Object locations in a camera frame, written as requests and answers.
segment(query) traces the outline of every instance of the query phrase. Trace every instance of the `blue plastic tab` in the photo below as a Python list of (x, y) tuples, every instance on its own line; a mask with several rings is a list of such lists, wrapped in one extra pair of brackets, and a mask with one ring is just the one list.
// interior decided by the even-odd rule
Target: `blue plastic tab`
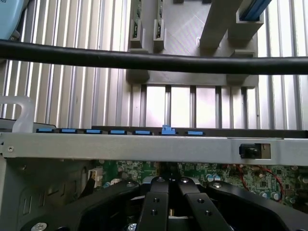
[(203, 132), (202, 131), (188, 131), (188, 135), (194, 135), (194, 136), (202, 136)]
[(114, 134), (114, 135), (124, 135), (125, 131), (124, 130), (111, 130), (110, 134)]
[(76, 132), (76, 129), (62, 129), (61, 132), (64, 132), (64, 133), (75, 133)]
[(150, 135), (150, 131), (135, 131), (135, 134), (137, 135)]
[(163, 125), (162, 135), (175, 135), (175, 129), (168, 125)]
[(100, 134), (100, 133), (101, 133), (101, 130), (88, 129), (88, 130), (86, 130), (86, 133), (90, 133), (90, 134)]
[(38, 128), (37, 131), (39, 132), (52, 132), (52, 128)]

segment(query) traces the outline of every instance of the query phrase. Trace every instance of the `motherboard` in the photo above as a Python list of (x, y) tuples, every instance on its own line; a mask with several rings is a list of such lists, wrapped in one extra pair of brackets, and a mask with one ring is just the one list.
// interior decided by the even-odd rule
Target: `motherboard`
[[(139, 183), (148, 176), (159, 175), (159, 162), (104, 161), (95, 162), (102, 169), (102, 184), (108, 187), (121, 179)], [(292, 206), (297, 191), (308, 190), (308, 167), (248, 166), (204, 163), (177, 163), (181, 176), (193, 177), (204, 186), (213, 180), (223, 180), (252, 193)]]

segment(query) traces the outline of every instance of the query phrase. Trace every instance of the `light blue object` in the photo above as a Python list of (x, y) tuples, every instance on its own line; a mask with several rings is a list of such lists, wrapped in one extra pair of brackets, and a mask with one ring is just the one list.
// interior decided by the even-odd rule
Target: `light blue object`
[(125, 135), (125, 131), (124, 130), (111, 130), (110, 134), (114, 134), (114, 135)]
[(106, 182), (106, 183), (103, 185), (103, 188), (104, 188), (104, 189), (105, 189), (105, 188), (108, 188), (110, 185), (111, 185), (110, 182)]
[(219, 175), (217, 175), (217, 174), (214, 174), (213, 178), (214, 178), (214, 180), (221, 180), (221, 177)]
[(53, 129), (52, 128), (39, 128), (38, 131), (40, 132), (51, 132)]
[(175, 129), (168, 125), (163, 125), (162, 135), (175, 135)]
[(150, 135), (151, 134), (150, 131), (135, 131), (135, 133), (137, 135)]
[(0, 39), (11, 38), (27, 3), (28, 0), (0, 0)]
[(194, 136), (202, 136), (203, 132), (202, 131), (188, 131), (188, 135), (194, 135)]
[(86, 130), (86, 133), (89, 133), (89, 134), (100, 134), (101, 130), (88, 129), (88, 130)]
[(64, 132), (64, 133), (75, 133), (76, 129), (62, 129), (61, 132)]

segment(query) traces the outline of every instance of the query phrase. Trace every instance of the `ribbed metal wall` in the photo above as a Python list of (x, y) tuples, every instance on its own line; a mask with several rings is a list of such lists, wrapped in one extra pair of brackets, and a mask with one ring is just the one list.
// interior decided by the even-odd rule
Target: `ribbed metal wall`
[[(33, 0), (21, 40), (126, 51), (130, 0)], [(306, 56), (308, 0), (272, 0), (258, 32), (259, 57)], [(28, 95), (35, 120), (91, 125), (308, 129), (308, 77), (260, 76), (255, 89), (130, 86), (125, 70), (8, 62), (3, 94)], [(19, 108), (2, 107), (16, 118)]]

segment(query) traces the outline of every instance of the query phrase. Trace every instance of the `black connector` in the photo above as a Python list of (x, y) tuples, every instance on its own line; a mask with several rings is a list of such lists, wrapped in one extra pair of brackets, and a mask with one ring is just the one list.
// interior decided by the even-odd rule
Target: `black connector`
[(260, 143), (241, 144), (239, 152), (242, 159), (262, 159)]

